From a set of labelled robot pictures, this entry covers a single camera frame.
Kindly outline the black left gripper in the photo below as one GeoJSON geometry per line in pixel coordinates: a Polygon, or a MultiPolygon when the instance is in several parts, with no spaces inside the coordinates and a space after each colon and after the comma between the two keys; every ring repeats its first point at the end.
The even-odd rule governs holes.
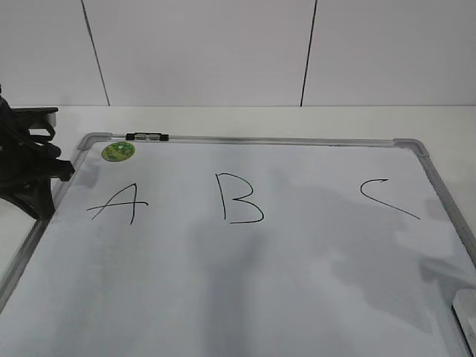
{"type": "Polygon", "coordinates": [[[69,181],[74,166],[58,159],[55,129],[31,129],[31,119],[30,108],[13,109],[1,99],[1,199],[45,220],[54,213],[50,178],[69,181]]]}

